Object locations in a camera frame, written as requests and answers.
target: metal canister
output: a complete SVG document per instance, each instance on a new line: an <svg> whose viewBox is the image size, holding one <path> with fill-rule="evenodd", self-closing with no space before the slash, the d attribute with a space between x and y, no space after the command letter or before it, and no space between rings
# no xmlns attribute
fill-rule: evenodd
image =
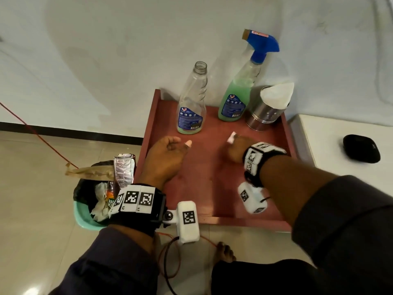
<svg viewBox="0 0 393 295"><path fill-rule="evenodd" d="M249 128L256 131L265 131L285 110L286 108L282 110L274 109L263 102L261 97L255 97L244 112L244 117Z"/></svg>

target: blue spray trigger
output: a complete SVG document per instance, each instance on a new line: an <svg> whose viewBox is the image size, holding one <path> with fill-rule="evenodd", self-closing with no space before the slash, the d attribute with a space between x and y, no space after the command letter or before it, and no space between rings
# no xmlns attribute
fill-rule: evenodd
<svg viewBox="0 0 393 295"><path fill-rule="evenodd" d="M251 60L256 64L262 64L266 58L266 53L280 51L278 42L272 35L246 29L243 32L242 39L254 48L255 52L252 54Z"/></svg>

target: tiled floor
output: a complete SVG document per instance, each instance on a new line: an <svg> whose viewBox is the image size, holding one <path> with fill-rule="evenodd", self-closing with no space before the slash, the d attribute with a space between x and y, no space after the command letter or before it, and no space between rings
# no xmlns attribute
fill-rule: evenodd
<svg viewBox="0 0 393 295"><path fill-rule="evenodd" d="M118 153L139 156L140 146L45 137L78 167L109 160ZM23 295L36 288L46 295L62 280L69 265L90 246L97 232L74 221L72 192L76 178L64 176L65 162L31 134L0 132L0 294ZM175 227L160 232L176 235ZM258 228L200 226L201 235L232 246L240 261L273 263L309 258L287 233ZM169 237L161 236L161 243ZM181 268L171 280L179 294L207 294L214 248L204 239L181 249ZM168 270L177 268L171 249ZM170 294L162 277L159 294Z"/></svg>

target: wooden tray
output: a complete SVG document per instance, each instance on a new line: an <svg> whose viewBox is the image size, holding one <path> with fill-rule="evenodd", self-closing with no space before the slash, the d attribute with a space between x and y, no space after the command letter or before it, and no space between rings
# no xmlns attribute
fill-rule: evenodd
<svg viewBox="0 0 393 295"><path fill-rule="evenodd" d="M168 209L176 209L180 201L194 201L199 223L263 227L275 231L290 231L274 202L268 200L268 208L260 214L249 214L237 193L244 181L240 164L229 162L223 156L223 147L230 134L250 136L257 141L272 143L284 148L296 157L292 136L284 114L264 132L247 126L243 119L224 122L218 117L218 108L207 107L206 120L197 134L180 134L176 129L177 102L161 100L160 90L155 90L149 120L136 168L140 175L146 154L161 137L179 136L185 142L192 140L192 147L184 159L179 174L165 185Z"/></svg>

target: green liquid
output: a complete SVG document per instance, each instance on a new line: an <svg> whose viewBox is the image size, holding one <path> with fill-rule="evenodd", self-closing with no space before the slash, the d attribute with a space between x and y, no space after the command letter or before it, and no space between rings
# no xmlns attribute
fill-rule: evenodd
<svg viewBox="0 0 393 295"><path fill-rule="evenodd" d="M233 121L237 121L239 120L243 113L244 110L242 112L242 115L238 116L238 117L226 117L224 116L221 112L222 112L222 108L224 107L224 104L226 102L226 99L228 98L229 94L235 94L241 102L243 102L245 105L248 105L248 103L250 102L250 92L251 92L251 87L242 85L239 86L237 84L234 83L234 81L232 81L229 86L228 89L226 89L226 92L224 94L224 97L222 98L221 104L220 104L220 108L219 108L219 118L223 121L227 121L227 122L233 122Z"/></svg>
<svg viewBox="0 0 393 295"><path fill-rule="evenodd" d="M177 127L177 131L182 133L182 134L194 134L194 133L199 133L200 130L202 129L202 126L197 128L197 129L192 129L192 130L184 130L181 129L179 126Z"/></svg>

